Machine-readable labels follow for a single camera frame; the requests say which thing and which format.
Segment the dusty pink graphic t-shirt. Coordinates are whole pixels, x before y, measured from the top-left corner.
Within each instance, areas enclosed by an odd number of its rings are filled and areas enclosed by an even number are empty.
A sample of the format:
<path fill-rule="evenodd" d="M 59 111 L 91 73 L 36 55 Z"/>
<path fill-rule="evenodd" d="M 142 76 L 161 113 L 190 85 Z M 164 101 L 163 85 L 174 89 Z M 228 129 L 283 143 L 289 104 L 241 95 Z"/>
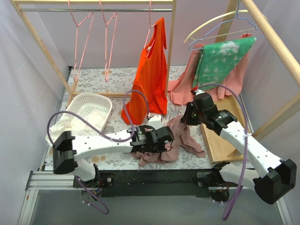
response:
<path fill-rule="evenodd" d="M 174 141 L 165 145 L 167 151 L 162 153 L 136 152 L 132 154 L 134 158 L 139 159 L 139 166 L 143 167 L 149 163 L 165 164 L 174 162 L 179 158 L 180 148 L 194 154 L 197 158 L 206 156 L 201 145 L 191 136 L 189 126 L 180 121 L 182 117 L 182 115 L 178 115 L 166 124 L 174 135 Z"/>

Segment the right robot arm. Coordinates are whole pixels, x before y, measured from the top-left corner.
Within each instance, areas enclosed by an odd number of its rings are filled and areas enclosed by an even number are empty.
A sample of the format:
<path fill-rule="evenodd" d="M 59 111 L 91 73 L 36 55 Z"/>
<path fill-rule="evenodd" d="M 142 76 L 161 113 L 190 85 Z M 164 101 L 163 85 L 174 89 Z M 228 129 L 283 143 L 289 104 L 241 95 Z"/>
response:
<path fill-rule="evenodd" d="M 211 173 L 201 178 L 202 182 L 223 186 L 227 182 L 254 190 L 267 204 L 274 204 L 295 187 L 297 166 L 291 160 L 282 160 L 262 146 L 228 110 L 218 110 L 210 94 L 196 90 L 191 92 L 181 122 L 196 126 L 205 124 L 215 134 L 228 141 L 243 154 L 253 170 L 237 167 L 229 162 L 213 166 Z"/>

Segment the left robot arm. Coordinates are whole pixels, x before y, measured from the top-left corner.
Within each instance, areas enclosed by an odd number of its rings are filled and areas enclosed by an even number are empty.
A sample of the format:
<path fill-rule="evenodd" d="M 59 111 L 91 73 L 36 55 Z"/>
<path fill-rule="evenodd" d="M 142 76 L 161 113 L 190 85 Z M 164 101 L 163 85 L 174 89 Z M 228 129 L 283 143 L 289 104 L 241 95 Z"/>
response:
<path fill-rule="evenodd" d="M 72 173 L 93 188 L 100 181 L 98 167 L 86 158 L 108 153 L 161 153 L 167 151 L 165 145 L 174 140 L 169 127 L 154 129 L 149 125 L 107 136 L 80 136 L 72 135 L 71 131 L 63 132 L 52 146 L 54 174 Z"/>

